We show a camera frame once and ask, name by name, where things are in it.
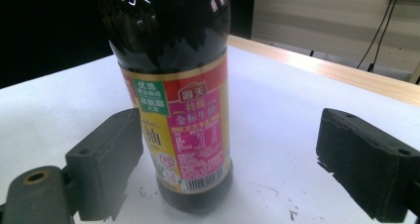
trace dark liquid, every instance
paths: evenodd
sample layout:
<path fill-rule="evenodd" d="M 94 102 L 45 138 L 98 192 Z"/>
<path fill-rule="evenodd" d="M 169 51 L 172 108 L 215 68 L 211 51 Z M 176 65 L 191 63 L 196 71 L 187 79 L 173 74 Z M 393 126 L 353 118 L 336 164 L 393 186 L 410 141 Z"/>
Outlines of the dark liquid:
<path fill-rule="evenodd" d="M 233 166 L 228 175 L 212 189 L 198 194 L 181 194 L 174 192 L 161 184 L 157 178 L 157 186 L 160 195 L 172 207 L 188 213 L 202 214 L 209 212 L 227 195 L 233 181 Z"/>
<path fill-rule="evenodd" d="M 226 51 L 229 0 L 100 0 L 110 45 L 122 68 L 148 74 L 194 69 Z M 164 200 L 185 212 L 212 210 L 233 180 L 232 166 L 212 189 L 198 194 L 158 188 Z"/>

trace white wall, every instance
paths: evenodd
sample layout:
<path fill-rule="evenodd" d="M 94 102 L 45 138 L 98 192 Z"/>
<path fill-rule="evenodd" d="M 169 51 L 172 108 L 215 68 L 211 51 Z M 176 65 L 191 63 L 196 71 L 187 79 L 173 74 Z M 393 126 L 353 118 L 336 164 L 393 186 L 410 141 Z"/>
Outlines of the white wall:
<path fill-rule="evenodd" d="M 360 60 L 388 2 L 256 0 L 253 40 Z M 373 45 L 366 61 L 373 61 L 375 50 Z M 414 71 L 419 62 L 420 1 L 400 0 L 395 6 L 376 63 Z"/>

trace soy sauce bottle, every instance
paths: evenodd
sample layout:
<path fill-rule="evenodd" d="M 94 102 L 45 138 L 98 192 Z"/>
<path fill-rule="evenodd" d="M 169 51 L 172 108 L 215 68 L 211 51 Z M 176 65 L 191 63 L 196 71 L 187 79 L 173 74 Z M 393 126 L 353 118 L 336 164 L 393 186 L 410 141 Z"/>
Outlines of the soy sauce bottle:
<path fill-rule="evenodd" d="M 214 209 L 233 180 L 226 41 L 229 0 L 100 0 L 163 199 Z"/>

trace white table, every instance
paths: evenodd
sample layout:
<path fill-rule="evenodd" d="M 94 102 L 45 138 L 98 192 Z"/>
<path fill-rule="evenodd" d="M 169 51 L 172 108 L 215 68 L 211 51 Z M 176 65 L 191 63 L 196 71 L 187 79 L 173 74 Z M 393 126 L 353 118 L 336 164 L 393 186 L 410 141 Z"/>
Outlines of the white table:
<path fill-rule="evenodd" d="M 324 108 L 353 113 L 420 150 L 419 107 L 233 47 L 229 86 L 235 170 L 223 204 L 199 217 L 169 207 L 145 149 L 117 223 L 375 223 L 317 165 Z M 0 202 L 16 176 L 63 168 L 67 151 L 131 107 L 113 56 L 1 89 Z M 405 223 L 414 220 L 409 213 Z"/>

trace yellow label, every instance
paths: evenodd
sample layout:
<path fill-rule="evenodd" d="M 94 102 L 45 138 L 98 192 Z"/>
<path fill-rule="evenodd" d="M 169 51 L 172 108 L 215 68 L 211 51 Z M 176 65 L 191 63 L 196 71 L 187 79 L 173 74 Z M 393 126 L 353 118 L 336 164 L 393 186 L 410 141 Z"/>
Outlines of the yellow label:
<path fill-rule="evenodd" d="M 229 172 L 226 55 L 180 73 L 123 70 L 157 177 L 179 193 L 198 193 Z"/>

